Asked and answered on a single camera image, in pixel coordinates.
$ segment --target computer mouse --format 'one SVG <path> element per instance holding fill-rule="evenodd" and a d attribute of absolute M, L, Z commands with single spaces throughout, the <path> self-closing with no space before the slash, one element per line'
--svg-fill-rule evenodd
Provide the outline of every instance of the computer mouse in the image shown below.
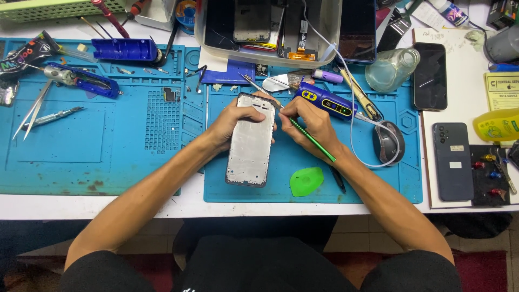
<path fill-rule="evenodd" d="M 398 129 L 398 127 L 393 122 L 380 121 L 380 123 L 390 129 L 397 136 L 400 151 L 396 159 L 391 164 L 389 164 L 390 166 L 395 165 L 404 157 L 404 136 L 402 135 L 400 129 Z M 394 136 L 391 135 L 389 131 L 377 125 L 375 126 L 375 129 L 373 129 L 373 148 L 375 149 L 375 154 L 377 155 L 378 159 L 380 159 L 382 163 L 386 163 L 393 159 L 395 153 L 397 152 L 397 143 Z"/>

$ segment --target forearm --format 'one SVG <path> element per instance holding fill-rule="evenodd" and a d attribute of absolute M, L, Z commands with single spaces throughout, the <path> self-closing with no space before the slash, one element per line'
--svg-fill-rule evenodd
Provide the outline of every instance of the forearm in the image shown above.
<path fill-rule="evenodd" d="M 209 145 L 208 138 L 201 135 L 108 204 L 73 241 L 65 267 L 93 251 L 116 251 L 136 235 L 171 195 L 218 153 Z"/>
<path fill-rule="evenodd" d="M 364 166 L 346 146 L 334 167 L 404 250 L 433 251 L 454 263 L 450 247 L 436 227 L 397 190 Z"/>

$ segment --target solder wire spool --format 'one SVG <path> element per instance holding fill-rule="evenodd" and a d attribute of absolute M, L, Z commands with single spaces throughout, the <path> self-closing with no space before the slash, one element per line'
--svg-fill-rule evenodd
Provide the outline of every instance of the solder wire spool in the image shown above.
<path fill-rule="evenodd" d="M 179 28 L 190 35 L 195 34 L 195 7 L 193 0 L 180 1 L 175 9 L 175 17 L 179 21 Z"/>

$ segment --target blue silicone repair mat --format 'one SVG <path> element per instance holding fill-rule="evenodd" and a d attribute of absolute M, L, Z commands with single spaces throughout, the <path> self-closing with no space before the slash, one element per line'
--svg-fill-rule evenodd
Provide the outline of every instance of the blue silicone repair mat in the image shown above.
<path fill-rule="evenodd" d="M 29 39 L 0 41 L 6 42 L 5 56 Z M 82 43 L 88 52 L 94 51 L 90 40 L 56 41 L 70 48 Z M 198 76 L 186 78 L 184 68 L 198 68 L 199 48 L 172 50 L 174 59 L 168 56 L 163 67 L 169 74 L 150 68 L 152 75 L 135 62 L 90 63 L 62 55 L 47 59 L 61 63 L 64 57 L 66 65 L 94 69 L 92 73 L 115 80 L 124 94 L 88 99 L 81 89 L 53 83 L 38 117 L 72 107 L 85 109 L 34 127 L 25 141 L 23 131 L 11 139 L 47 79 L 42 72 L 20 79 L 13 107 L 0 107 L 0 193 L 118 195 L 195 139 L 206 127 L 206 92 L 195 92 Z M 116 67 L 135 73 L 119 73 Z M 193 90 L 187 92 L 186 85 Z M 164 101 L 163 87 L 176 92 L 175 102 Z"/>
<path fill-rule="evenodd" d="M 386 120 L 396 122 L 405 139 L 405 155 L 400 163 L 391 167 L 374 168 L 373 171 L 392 185 L 409 201 L 421 203 L 422 181 L 420 166 L 420 140 L 418 132 L 418 112 L 412 108 L 413 89 L 410 81 L 406 81 L 397 91 L 380 94 L 370 89 L 364 77 L 364 68 L 351 65 L 351 71 L 369 98 L 376 103 Z M 270 67 L 269 75 L 284 74 L 293 69 Z M 256 77 L 261 84 L 264 78 Z M 339 96 L 351 99 L 351 91 L 343 84 L 332 84 L 317 81 L 318 87 L 329 90 Z M 252 86 L 239 86 L 230 91 L 231 85 L 223 86 L 218 92 L 209 88 L 208 124 L 211 124 L 221 110 L 226 107 L 239 92 L 254 92 Z M 274 96 L 283 104 L 292 100 L 287 91 L 275 93 Z M 334 117 L 332 124 L 339 139 L 350 147 L 350 122 Z M 281 130 L 281 122 L 276 116 L 278 130 L 274 132 L 276 143 L 270 150 L 267 184 L 264 188 L 252 188 L 225 183 L 227 152 L 222 153 L 206 165 L 204 183 L 204 200 L 206 202 L 260 202 L 260 203 L 361 203 L 351 186 L 345 182 L 347 194 L 341 193 L 328 165 L 315 158 L 298 146 Z M 381 162 L 373 150 L 373 125 L 359 120 L 354 121 L 353 145 L 357 155 L 366 163 L 379 165 Z M 290 190 L 290 177 L 297 170 L 318 166 L 323 170 L 324 182 L 311 194 L 304 197 L 293 197 Z"/>

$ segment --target green basket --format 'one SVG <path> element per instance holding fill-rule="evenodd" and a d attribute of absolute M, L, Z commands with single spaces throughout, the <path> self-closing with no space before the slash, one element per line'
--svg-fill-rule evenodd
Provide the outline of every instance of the green basket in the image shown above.
<path fill-rule="evenodd" d="M 111 12 L 124 12 L 124 0 L 105 0 Z M 0 19 L 29 22 L 72 16 L 101 14 L 88 0 L 25 0 L 0 4 Z"/>

